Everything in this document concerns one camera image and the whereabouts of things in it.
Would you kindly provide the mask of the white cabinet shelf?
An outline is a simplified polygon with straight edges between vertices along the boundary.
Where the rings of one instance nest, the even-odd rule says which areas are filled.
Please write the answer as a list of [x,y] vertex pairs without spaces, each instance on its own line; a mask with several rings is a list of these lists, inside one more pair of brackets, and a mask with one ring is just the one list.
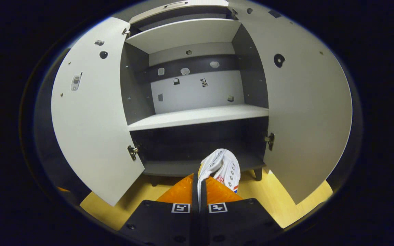
[[267,108],[239,104],[155,114],[127,126],[129,131],[140,131],[230,120],[269,117]]
[[231,19],[201,18],[161,25],[126,39],[126,43],[147,54],[180,46],[231,42],[241,22]]

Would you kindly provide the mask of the white cabinet drawer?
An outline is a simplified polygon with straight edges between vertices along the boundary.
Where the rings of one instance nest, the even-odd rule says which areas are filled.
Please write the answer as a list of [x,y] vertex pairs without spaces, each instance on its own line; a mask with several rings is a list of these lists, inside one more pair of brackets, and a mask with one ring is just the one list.
[[164,14],[172,14],[172,12],[179,12],[186,14],[195,14],[199,11],[203,11],[207,8],[227,8],[229,3],[227,0],[181,0],[181,1],[188,1],[188,4],[177,6],[177,7],[170,7],[170,8],[163,8],[165,5],[161,5],[155,7],[153,9],[149,9],[145,12],[142,12],[136,16],[133,16],[129,23],[135,24],[140,21],[145,21],[155,15],[164,15]]

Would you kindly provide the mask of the white canvas shoe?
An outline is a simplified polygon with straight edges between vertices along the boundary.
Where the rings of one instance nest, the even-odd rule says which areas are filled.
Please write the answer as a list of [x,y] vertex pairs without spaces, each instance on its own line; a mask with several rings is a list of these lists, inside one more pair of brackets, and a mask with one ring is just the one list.
[[201,161],[197,178],[198,203],[202,204],[203,185],[207,204],[242,200],[237,191],[241,178],[236,156],[228,149],[217,149]]

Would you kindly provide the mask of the white shoe cabinet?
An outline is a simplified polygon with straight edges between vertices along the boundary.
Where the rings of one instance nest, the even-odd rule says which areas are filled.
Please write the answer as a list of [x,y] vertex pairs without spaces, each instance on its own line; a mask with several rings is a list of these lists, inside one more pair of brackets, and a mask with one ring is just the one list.
[[[161,25],[201,18],[239,21],[229,7],[207,8],[195,14],[159,14],[135,24],[124,20],[130,28],[122,34],[127,39]],[[192,109],[239,104],[268,109],[261,59],[242,23],[231,42],[192,44],[147,54],[125,41],[120,84],[127,126],[155,114]],[[269,117],[258,117],[130,131],[133,145],[127,149],[132,159],[139,159],[144,166],[141,174],[155,177],[195,173],[200,161],[220,148],[236,156],[241,171],[254,170],[260,175],[268,167],[264,154],[272,149],[275,138],[269,134],[268,123]]]

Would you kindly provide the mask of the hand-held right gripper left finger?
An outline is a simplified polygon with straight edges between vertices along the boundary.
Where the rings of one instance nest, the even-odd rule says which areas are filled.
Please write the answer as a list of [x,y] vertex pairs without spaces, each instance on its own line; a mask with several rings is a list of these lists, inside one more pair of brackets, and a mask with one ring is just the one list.
[[132,246],[199,245],[199,212],[194,174],[158,200],[143,200],[120,228]]

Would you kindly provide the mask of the white cabinet door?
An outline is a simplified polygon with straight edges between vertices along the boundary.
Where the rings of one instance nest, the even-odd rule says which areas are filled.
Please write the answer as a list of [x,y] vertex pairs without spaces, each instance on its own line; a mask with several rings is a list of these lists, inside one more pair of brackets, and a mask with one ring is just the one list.
[[124,113],[120,62],[130,24],[109,17],[72,46],[56,74],[51,97],[59,147],[79,179],[115,206],[144,171],[133,160]]
[[267,83],[269,134],[264,162],[295,204],[327,179],[344,153],[352,97],[333,52],[285,16],[249,0],[228,0],[250,34]]

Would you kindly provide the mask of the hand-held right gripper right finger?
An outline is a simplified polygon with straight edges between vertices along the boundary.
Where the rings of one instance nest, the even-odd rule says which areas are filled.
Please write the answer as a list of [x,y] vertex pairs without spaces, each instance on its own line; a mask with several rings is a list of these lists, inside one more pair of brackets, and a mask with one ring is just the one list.
[[267,246],[283,233],[257,199],[241,199],[213,178],[199,187],[201,246]]

